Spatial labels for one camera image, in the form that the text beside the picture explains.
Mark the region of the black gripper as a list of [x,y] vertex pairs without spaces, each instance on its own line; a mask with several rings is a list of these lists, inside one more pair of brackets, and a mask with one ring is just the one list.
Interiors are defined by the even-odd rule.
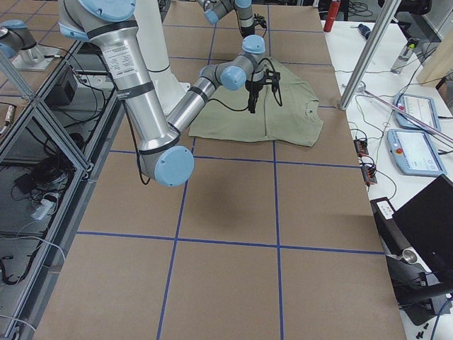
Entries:
[[264,71],[258,71],[252,73],[249,78],[246,80],[246,90],[249,92],[248,95],[248,111],[250,113],[256,112],[256,105],[258,102],[258,94],[255,92],[259,92],[263,88],[263,77]]

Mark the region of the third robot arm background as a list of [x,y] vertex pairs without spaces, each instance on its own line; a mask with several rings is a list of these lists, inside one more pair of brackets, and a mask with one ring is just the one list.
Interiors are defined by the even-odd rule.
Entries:
[[24,21],[11,19],[1,23],[1,52],[8,59],[36,45],[37,42]]

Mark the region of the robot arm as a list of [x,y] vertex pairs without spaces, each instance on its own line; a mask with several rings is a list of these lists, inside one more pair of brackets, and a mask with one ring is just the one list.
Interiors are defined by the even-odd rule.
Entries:
[[181,133],[219,87],[235,91],[264,76],[264,39],[253,33],[250,1],[210,1],[206,16],[216,23],[235,11],[246,31],[241,52],[231,62],[210,64],[184,90],[170,74],[159,5],[155,1],[61,1],[62,35],[100,48],[122,101],[136,143],[142,174],[163,186],[185,183],[194,168],[192,153],[180,144]]
[[255,34],[251,0],[197,0],[197,3],[202,7],[205,18],[210,24],[217,24],[223,17],[234,11],[241,36],[245,38]]

